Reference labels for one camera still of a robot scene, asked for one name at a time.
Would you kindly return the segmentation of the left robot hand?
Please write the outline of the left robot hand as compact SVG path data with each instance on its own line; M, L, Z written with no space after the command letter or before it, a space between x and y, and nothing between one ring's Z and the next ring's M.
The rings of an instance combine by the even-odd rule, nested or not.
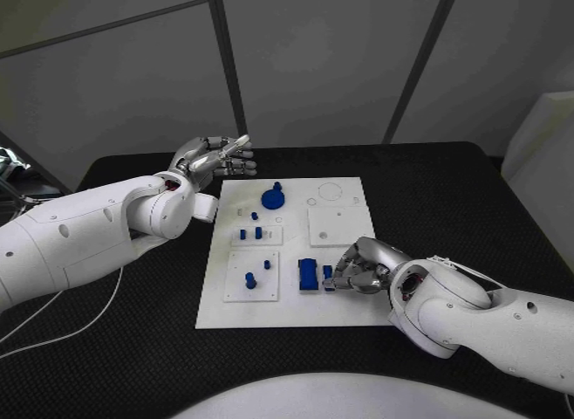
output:
M196 192L204 190L214 177L256 175L249 135L196 137L174 152L167 170L180 175Z

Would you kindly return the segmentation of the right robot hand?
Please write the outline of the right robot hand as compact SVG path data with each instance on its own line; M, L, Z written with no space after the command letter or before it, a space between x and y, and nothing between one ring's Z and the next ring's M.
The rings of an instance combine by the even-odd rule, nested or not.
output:
M389 289L390 275L410 257L393 246L370 237L360 237L344 251L321 282L325 291L353 290L374 294Z

